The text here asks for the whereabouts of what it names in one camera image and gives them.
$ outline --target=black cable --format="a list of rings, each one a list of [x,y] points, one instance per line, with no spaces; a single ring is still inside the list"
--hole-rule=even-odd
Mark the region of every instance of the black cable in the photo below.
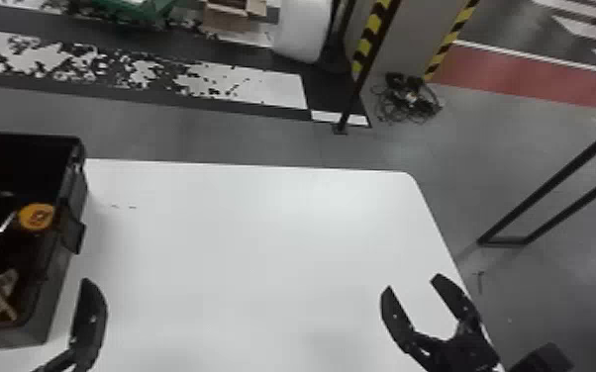
[[[400,74],[388,75],[387,82],[391,86],[375,85],[370,88],[370,92],[377,96],[374,114],[380,121],[390,125],[407,121],[421,125],[441,109],[437,95],[422,80],[404,80]]]

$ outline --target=white foam roll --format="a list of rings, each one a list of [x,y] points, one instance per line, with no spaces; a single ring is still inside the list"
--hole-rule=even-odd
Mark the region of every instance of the white foam roll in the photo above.
[[[282,0],[272,49],[307,63],[316,62],[326,41],[332,0]]]

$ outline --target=green cart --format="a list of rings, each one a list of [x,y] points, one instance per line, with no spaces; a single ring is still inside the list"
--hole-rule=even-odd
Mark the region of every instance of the green cart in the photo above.
[[[69,0],[68,14],[80,14],[85,7],[93,8],[100,18],[116,23],[138,23],[168,29],[168,15],[177,0]]]

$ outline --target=gray floor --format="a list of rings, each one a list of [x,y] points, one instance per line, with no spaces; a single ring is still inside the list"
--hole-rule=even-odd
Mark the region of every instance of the gray floor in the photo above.
[[[347,137],[304,122],[0,88],[0,130],[77,135],[91,157],[409,172],[505,363],[554,341],[576,371],[596,371],[596,202],[522,251],[472,245],[596,139],[596,110],[437,88],[447,106],[428,124],[375,123]],[[512,230],[530,229],[595,184],[596,160]]]

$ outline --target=cardboard box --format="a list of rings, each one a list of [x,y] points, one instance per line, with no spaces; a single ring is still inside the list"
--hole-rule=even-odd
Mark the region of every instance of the cardboard box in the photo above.
[[[217,32],[246,32],[251,29],[249,15],[265,17],[266,0],[205,0],[203,27]]]

